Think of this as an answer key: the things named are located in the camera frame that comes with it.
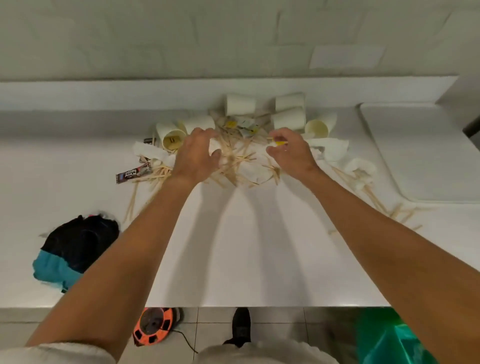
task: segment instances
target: foot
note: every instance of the foot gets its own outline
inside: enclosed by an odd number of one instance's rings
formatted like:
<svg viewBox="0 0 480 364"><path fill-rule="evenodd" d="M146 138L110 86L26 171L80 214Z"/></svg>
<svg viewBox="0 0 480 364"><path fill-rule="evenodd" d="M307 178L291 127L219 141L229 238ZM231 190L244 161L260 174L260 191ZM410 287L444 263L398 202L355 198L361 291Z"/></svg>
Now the foot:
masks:
<svg viewBox="0 0 480 364"><path fill-rule="evenodd" d="M250 326L250 312L248 311L248 308L237 308L232 320L233 339L245 339L245 341L250 341Z"/></svg>

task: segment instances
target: person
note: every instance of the person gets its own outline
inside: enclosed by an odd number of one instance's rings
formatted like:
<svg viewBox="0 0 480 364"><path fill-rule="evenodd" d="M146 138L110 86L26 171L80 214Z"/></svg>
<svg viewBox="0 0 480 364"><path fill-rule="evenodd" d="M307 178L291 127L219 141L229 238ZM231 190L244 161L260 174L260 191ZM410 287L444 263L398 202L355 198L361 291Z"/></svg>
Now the person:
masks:
<svg viewBox="0 0 480 364"><path fill-rule="evenodd" d="M26 348L0 354L2 363L120 359L187 197L218 169L220 151L208 153L215 135L196 128L185 139L171 177L153 201L59 300ZM480 273L330 179L299 134L282 128L271 135L288 143L268 147L268 154L311 190L363 269L434 357L440 363L480 361ZM232 340L207 348L196 361L335 363L306 343L247 343L248 311L237 312Z"/></svg>

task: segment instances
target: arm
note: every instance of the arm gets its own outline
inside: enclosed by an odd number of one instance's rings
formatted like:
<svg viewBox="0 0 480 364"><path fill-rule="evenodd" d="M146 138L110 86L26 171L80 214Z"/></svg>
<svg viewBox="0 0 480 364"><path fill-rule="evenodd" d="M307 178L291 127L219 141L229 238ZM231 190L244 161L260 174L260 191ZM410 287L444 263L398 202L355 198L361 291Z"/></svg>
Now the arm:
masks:
<svg viewBox="0 0 480 364"><path fill-rule="evenodd" d="M218 169L220 151L208 154L213 136L212 129L196 128L185 139L153 201L60 299L27 346L81 342L120 359L187 197Z"/></svg>
<svg viewBox="0 0 480 364"><path fill-rule="evenodd" d="M322 204L380 292L441 363L480 358L480 273L330 179L308 144L289 129L288 145L267 152Z"/></svg>

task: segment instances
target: left arm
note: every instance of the left arm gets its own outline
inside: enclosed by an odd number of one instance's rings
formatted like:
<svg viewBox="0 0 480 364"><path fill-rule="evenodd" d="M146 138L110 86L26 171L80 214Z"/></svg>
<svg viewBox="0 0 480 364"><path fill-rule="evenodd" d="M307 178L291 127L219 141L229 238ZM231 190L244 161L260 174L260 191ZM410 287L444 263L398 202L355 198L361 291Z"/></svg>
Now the left arm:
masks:
<svg viewBox="0 0 480 364"><path fill-rule="evenodd" d="M60 299L27 346L80 342L120 359L187 197L218 169L220 150L208 154L213 136L212 129L196 128L185 139L153 201Z"/></svg>

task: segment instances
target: hand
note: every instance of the hand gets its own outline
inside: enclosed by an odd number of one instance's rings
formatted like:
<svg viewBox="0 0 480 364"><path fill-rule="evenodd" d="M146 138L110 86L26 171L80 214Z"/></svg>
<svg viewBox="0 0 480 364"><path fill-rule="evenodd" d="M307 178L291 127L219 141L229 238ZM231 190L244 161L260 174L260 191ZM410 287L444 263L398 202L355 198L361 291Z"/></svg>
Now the hand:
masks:
<svg viewBox="0 0 480 364"><path fill-rule="evenodd" d="M210 177L219 168L222 156L220 149L212 155L208 154L210 139L216 135L212 128L207 130L195 128L178 150L172 177L182 178L191 183L192 187Z"/></svg>
<svg viewBox="0 0 480 364"><path fill-rule="evenodd" d="M287 140L287 144L267 147L267 153L278 165L293 178L303 182L311 172L321 172L312 156L310 147L300 134L289 128L281 128L270 132L274 139Z"/></svg>

